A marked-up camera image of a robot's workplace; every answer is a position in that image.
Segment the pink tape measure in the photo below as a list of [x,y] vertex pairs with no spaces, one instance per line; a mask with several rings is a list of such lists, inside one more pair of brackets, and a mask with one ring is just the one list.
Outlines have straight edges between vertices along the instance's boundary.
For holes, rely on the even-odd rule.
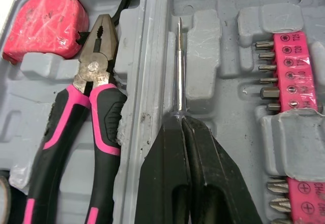
[[80,50],[78,32],[89,18],[78,0],[29,0],[19,10],[5,43],[3,58],[17,64],[28,52],[72,58]]

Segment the black plastic handle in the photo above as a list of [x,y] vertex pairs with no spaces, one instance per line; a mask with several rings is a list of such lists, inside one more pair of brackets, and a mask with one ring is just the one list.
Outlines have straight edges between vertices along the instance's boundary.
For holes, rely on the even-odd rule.
[[95,142],[95,173],[85,223],[108,224],[113,221],[113,188],[120,165],[120,146],[116,135],[126,96],[115,85],[106,84],[93,89],[89,99]]
[[89,98],[72,85],[57,94],[34,161],[24,224],[55,223],[63,168],[89,107]]

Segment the screwdriver shaft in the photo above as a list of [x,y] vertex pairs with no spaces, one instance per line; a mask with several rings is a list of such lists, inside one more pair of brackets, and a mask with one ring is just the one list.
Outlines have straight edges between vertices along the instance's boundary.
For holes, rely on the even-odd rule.
[[177,55],[176,55],[176,111],[186,111],[185,97],[185,60],[183,53],[182,19],[178,20],[177,28]]

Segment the phillips screwdriver bit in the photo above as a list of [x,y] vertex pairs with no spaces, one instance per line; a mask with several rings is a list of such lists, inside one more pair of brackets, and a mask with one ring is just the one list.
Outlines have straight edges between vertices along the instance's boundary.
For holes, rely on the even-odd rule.
[[261,78],[259,80],[260,83],[277,83],[278,78]]
[[262,100],[273,100],[280,97],[280,90],[278,87],[269,87],[261,89]]
[[293,222],[289,219],[275,219],[271,221],[271,224],[293,224]]
[[258,66],[258,70],[261,72],[275,71],[276,65],[260,65],[260,66]]
[[291,212],[290,200],[288,198],[277,198],[271,200],[270,206],[280,212]]
[[268,182],[267,187],[276,194],[289,193],[289,184],[285,179],[272,179]]
[[273,60],[275,58],[274,52],[261,53],[258,55],[259,59]]
[[270,50],[270,49],[273,49],[274,42],[273,41],[256,42],[255,47],[256,47],[256,50]]

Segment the gray plastic tool case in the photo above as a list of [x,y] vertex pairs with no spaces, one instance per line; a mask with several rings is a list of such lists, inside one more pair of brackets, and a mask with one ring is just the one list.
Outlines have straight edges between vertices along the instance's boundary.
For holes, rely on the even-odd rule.
[[[79,0],[90,17],[113,15],[121,0]],[[15,0],[0,46],[26,0]],[[325,181],[325,125],[314,111],[272,115],[262,101],[256,41],[303,30],[308,37],[317,96],[325,102],[325,0],[140,0],[121,14],[116,77],[128,99],[118,140],[121,165],[114,187],[114,224],[134,223],[141,164],[164,115],[172,109],[177,18],[185,27],[186,97],[239,166],[264,223],[271,175]],[[17,66],[0,61],[0,168],[28,191],[28,180],[56,93],[72,82],[78,57],[28,54]],[[301,142],[293,147],[294,142]],[[79,133],[60,184],[57,223],[83,223],[94,171],[91,119]]]

